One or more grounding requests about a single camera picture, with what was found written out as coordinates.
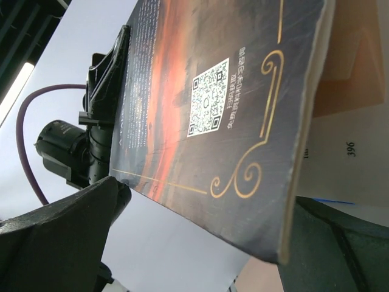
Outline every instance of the page number 396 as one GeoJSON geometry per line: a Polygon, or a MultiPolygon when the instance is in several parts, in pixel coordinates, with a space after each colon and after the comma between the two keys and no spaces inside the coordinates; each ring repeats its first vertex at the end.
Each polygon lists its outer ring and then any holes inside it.
{"type": "Polygon", "coordinates": [[[355,143],[353,142],[346,142],[347,145],[347,155],[351,157],[356,157],[355,154],[355,143]]]}

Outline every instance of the dark book cover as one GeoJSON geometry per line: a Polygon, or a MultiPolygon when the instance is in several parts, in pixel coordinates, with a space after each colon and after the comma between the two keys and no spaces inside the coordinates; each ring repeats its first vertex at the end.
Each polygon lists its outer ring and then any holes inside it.
{"type": "Polygon", "coordinates": [[[283,262],[326,4],[138,1],[110,175],[231,245],[283,262]]]}

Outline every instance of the gold border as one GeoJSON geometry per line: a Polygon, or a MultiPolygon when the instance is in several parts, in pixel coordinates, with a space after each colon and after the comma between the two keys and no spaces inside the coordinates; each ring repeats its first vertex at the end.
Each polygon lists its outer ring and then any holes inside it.
{"type": "Polygon", "coordinates": [[[284,14],[284,0],[280,0],[280,15],[279,15],[279,19],[278,19],[278,39],[277,39],[277,44],[279,44],[281,42],[283,14],[284,14]]]}
{"type": "Polygon", "coordinates": [[[193,192],[196,192],[196,193],[201,193],[203,195],[206,195],[208,194],[206,191],[204,190],[199,190],[199,189],[195,189],[194,187],[187,187],[187,186],[182,186],[180,184],[173,184],[172,182],[167,182],[167,181],[160,181],[159,179],[155,179],[155,178],[149,178],[147,176],[143,176],[143,175],[138,175],[136,173],[132,173],[132,172],[125,172],[123,170],[119,170],[119,169],[111,169],[115,172],[121,172],[121,173],[126,173],[127,175],[134,175],[134,176],[138,176],[140,178],[146,178],[146,179],[150,179],[152,181],[157,181],[159,183],[162,183],[162,184],[168,184],[169,186],[173,186],[173,187],[180,187],[181,189],[185,189],[185,190],[191,190],[193,192]]]}
{"type": "Polygon", "coordinates": [[[270,72],[273,71],[272,83],[270,85],[269,95],[267,97],[267,105],[266,105],[266,110],[267,111],[269,110],[270,100],[274,96],[273,104],[272,104],[272,111],[271,111],[271,114],[270,114],[269,123],[267,124],[267,129],[266,129],[266,137],[265,137],[265,139],[263,141],[255,144],[253,146],[251,146],[251,148],[249,148],[243,154],[242,158],[237,163],[237,165],[236,165],[236,167],[234,169],[234,172],[232,173],[230,181],[228,182],[228,184],[226,185],[226,187],[224,188],[224,190],[221,193],[215,194],[215,192],[213,191],[214,187],[219,187],[219,185],[220,185],[220,177],[216,176],[216,177],[214,177],[212,179],[211,186],[210,186],[210,192],[211,192],[211,195],[214,198],[220,198],[221,196],[223,196],[226,193],[226,191],[229,189],[229,187],[231,186],[232,181],[233,181],[233,185],[234,185],[236,194],[239,197],[243,198],[243,199],[250,198],[256,192],[258,187],[260,186],[260,183],[261,183],[261,180],[262,180],[262,168],[259,165],[259,163],[252,162],[249,166],[246,167],[246,169],[244,171],[243,178],[244,178],[244,180],[246,182],[249,182],[249,181],[253,180],[253,169],[256,169],[257,172],[258,172],[258,176],[256,178],[255,185],[254,185],[253,189],[251,190],[251,192],[249,192],[249,193],[243,194],[243,193],[240,192],[239,187],[238,187],[238,182],[237,182],[238,171],[239,171],[239,168],[241,167],[241,164],[242,164],[243,160],[247,157],[247,155],[251,151],[253,151],[254,149],[258,148],[259,146],[262,146],[262,145],[267,143],[267,140],[269,138],[269,134],[270,134],[270,131],[271,131],[271,128],[272,128],[272,124],[273,124],[274,112],[275,112],[275,108],[276,108],[276,105],[277,105],[277,99],[278,99],[278,93],[279,93],[279,90],[280,90],[283,69],[284,69],[284,54],[282,53],[281,50],[273,50],[263,60],[262,67],[261,67],[262,74],[263,75],[267,75],[267,74],[269,74],[270,72]],[[274,56],[274,55],[277,55],[279,57],[279,59],[280,59],[280,67],[279,68],[274,64],[273,61],[269,60],[270,57],[274,56]]]}

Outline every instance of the white qr code label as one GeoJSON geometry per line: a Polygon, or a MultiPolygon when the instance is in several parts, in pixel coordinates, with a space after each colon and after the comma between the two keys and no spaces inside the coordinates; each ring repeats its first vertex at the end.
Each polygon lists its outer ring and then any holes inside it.
{"type": "Polygon", "coordinates": [[[188,137],[217,131],[229,80],[227,58],[193,79],[188,137]]]}

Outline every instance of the cable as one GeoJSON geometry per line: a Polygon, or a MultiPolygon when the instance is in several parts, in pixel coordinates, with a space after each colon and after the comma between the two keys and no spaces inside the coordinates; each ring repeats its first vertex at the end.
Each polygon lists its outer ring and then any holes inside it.
{"type": "Polygon", "coordinates": [[[79,84],[60,84],[60,85],[52,85],[45,88],[41,88],[31,93],[29,96],[27,96],[27,98],[22,102],[18,112],[18,117],[16,118],[16,146],[18,148],[20,162],[22,164],[24,173],[26,174],[26,177],[29,180],[32,189],[34,190],[38,199],[41,201],[42,205],[47,205],[49,202],[44,196],[44,194],[42,193],[42,190],[39,187],[39,184],[36,181],[34,174],[32,173],[31,166],[27,158],[26,146],[24,145],[24,132],[23,132],[24,117],[26,116],[27,108],[36,97],[45,94],[47,92],[59,90],[59,89],[86,89],[86,86],[79,85],[79,84]]]}

